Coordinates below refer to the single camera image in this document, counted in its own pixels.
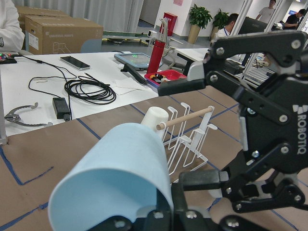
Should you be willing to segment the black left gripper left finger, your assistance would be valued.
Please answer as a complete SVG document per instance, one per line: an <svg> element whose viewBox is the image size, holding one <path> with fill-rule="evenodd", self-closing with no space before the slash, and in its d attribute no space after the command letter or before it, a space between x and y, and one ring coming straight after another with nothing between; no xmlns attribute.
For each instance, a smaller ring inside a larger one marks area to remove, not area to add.
<svg viewBox="0 0 308 231"><path fill-rule="evenodd" d="M156 189L156 212L164 215L172 215L171 206L159 189Z"/></svg>

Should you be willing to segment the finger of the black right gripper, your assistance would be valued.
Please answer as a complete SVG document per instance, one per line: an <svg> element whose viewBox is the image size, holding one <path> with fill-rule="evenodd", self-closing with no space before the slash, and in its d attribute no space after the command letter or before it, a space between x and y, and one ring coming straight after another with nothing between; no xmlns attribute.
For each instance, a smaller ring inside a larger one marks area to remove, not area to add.
<svg viewBox="0 0 308 231"><path fill-rule="evenodd" d="M201 90L204 88L205 82L203 79L188 81L186 78L182 78L161 83L157 88L157 92L159 96L167 96L194 90Z"/></svg>
<svg viewBox="0 0 308 231"><path fill-rule="evenodd" d="M184 191L220 189L228 180L229 175L226 171L215 169L182 172L179 175L179 183Z"/></svg>

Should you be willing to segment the black right robotiq gripper body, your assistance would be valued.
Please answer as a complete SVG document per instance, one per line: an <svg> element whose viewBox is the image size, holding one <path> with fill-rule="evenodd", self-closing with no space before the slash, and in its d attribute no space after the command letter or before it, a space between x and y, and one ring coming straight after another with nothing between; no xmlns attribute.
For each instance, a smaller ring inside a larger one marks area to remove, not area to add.
<svg viewBox="0 0 308 231"><path fill-rule="evenodd" d="M307 210L298 173L308 167L308 79L296 72L306 35L300 31L219 38L203 61L203 79L239 104L242 149L221 171L218 189L239 213L295 207ZM266 54L277 71L256 89L244 86L224 65L236 54Z"/></svg>

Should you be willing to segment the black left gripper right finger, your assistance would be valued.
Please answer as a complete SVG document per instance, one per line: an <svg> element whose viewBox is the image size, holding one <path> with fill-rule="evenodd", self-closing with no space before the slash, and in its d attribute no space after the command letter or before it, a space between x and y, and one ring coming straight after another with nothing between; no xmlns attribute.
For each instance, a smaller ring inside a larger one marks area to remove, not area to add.
<svg viewBox="0 0 308 231"><path fill-rule="evenodd" d="M186 211L187 203L182 184L172 183L171 194L172 194L172 201L174 204L174 213Z"/></svg>

